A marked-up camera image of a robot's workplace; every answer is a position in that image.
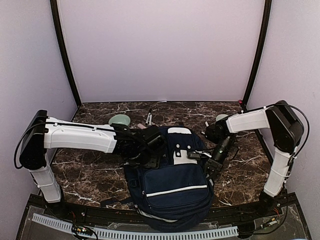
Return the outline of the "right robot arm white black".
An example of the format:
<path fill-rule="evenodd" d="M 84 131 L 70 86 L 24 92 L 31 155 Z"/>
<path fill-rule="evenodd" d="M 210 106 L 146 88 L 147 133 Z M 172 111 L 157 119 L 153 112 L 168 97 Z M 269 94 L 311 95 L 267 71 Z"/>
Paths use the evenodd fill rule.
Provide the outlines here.
<path fill-rule="evenodd" d="M 255 205 L 255 213 L 266 217 L 277 205 L 291 176 L 293 164 L 309 138 L 310 123 L 302 110 L 280 100 L 255 109 L 243 109 L 232 115 L 220 114 L 203 132 L 207 140 L 215 143 L 215 147 L 211 151 L 194 150 L 188 153 L 188 157 L 207 157 L 204 172 L 207 179 L 213 180 L 221 171 L 236 135 L 261 130 L 269 130 L 272 145 L 266 148 L 271 161 L 266 183 Z"/>

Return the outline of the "navy blue student backpack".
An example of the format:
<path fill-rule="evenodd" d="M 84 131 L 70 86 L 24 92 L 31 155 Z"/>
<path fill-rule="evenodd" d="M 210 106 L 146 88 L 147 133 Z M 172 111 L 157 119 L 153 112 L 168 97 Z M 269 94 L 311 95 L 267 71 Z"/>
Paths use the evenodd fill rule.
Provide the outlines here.
<path fill-rule="evenodd" d="M 199 224 L 209 213 L 214 184 L 207 179 L 203 164 L 187 158 L 187 151 L 206 150 L 204 142 L 184 126 L 158 127 L 166 140 L 159 168 L 132 167 L 123 170 L 128 204 L 154 230 L 182 232 Z"/>

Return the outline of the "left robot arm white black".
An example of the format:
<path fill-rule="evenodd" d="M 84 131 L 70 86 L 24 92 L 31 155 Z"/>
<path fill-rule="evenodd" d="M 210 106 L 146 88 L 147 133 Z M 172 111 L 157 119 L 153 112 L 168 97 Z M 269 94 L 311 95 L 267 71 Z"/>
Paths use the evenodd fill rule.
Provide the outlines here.
<path fill-rule="evenodd" d="M 14 167 L 27 169 L 45 201 L 60 218 L 67 218 L 70 206 L 63 200 L 47 157 L 48 149 L 82 149 L 121 156 L 134 166 L 156 168 L 166 140 L 155 125 L 130 128 L 121 122 L 96 125 L 49 117 L 38 110 L 19 139 L 13 155 Z"/>

